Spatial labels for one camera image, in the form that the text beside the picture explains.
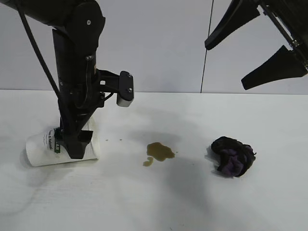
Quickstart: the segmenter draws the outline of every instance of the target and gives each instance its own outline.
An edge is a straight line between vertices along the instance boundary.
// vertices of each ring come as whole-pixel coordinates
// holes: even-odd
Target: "green label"
[[[59,154],[61,151],[60,144],[56,142],[56,138],[54,138],[54,152]]]

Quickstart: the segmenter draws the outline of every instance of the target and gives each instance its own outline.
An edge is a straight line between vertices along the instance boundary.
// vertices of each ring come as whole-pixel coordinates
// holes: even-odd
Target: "white cup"
[[[86,147],[82,160],[98,159],[100,143],[92,117],[86,123],[83,130],[93,131],[93,136],[91,142]],[[71,159],[66,149],[55,143],[54,129],[28,138],[26,141],[26,153],[30,164],[34,167],[81,161]]]

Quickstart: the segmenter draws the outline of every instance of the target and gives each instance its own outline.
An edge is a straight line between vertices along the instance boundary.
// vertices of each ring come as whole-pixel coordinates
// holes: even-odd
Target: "black cable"
[[[59,104],[62,106],[62,109],[64,110],[64,112],[66,114],[66,117],[69,116],[69,118],[71,118],[70,113],[69,113],[68,109],[65,107],[64,101],[63,101],[63,99],[62,99],[62,97],[60,95],[59,89],[58,89],[58,87],[57,87],[57,85],[56,85],[56,83],[55,83],[55,81],[54,81],[54,79],[53,79],[53,77],[52,77],[52,75],[50,73],[50,70],[48,69],[48,67],[46,65],[46,62],[45,62],[45,60],[44,60],[44,58],[43,58],[43,56],[42,56],[42,54],[41,54],[41,52],[40,52],[40,50],[38,48],[38,45],[37,45],[37,43],[36,43],[36,41],[34,39],[34,36],[32,34],[31,28],[30,28],[29,23],[28,23],[28,21],[26,19],[24,10],[21,7],[20,1],[19,0],[14,0],[14,3],[15,3],[16,8],[18,10],[18,13],[19,13],[19,16],[21,18],[21,21],[22,21],[22,23],[24,25],[25,31],[26,31],[26,33],[27,33],[27,35],[29,37],[30,43],[31,43],[31,45],[33,47],[33,50],[34,50],[34,52],[35,52],[35,54],[36,54],[36,56],[38,58],[38,61],[40,62],[41,66],[42,66],[42,68],[43,68],[43,70],[44,70],[44,72],[45,72],[45,74],[47,76],[47,79],[49,80],[49,82],[51,84],[51,87],[52,87],[54,93],[58,97]]]
[[[114,94],[113,93],[110,93],[107,97],[104,98],[104,101],[107,101],[111,98],[111,96],[113,96]]]

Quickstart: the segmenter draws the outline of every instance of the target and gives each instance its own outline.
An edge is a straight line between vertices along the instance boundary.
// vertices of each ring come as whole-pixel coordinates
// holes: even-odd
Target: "brown liquid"
[[[148,161],[144,161],[144,162],[143,162],[143,166],[149,167],[149,166],[152,165],[153,161],[154,161],[154,158],[153,158],[153,157],[148,157]]]
[[[161,143],[151,143],[148,145],[147,154],[155,158],[158,161],[165,161],[167,158],[172,159],[175,154],[172,152],[171,148],[162,145]]]

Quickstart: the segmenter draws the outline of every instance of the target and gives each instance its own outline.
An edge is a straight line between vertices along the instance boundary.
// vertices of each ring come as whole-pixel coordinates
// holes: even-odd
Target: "product label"
[[[43,137],[44,145],[51,151],[54,151],[54,153],[59,154],[61,152],[61,146],[59,143],[56,142],[54,138],[55,130],[50,130],[46,132],[46,134]]]

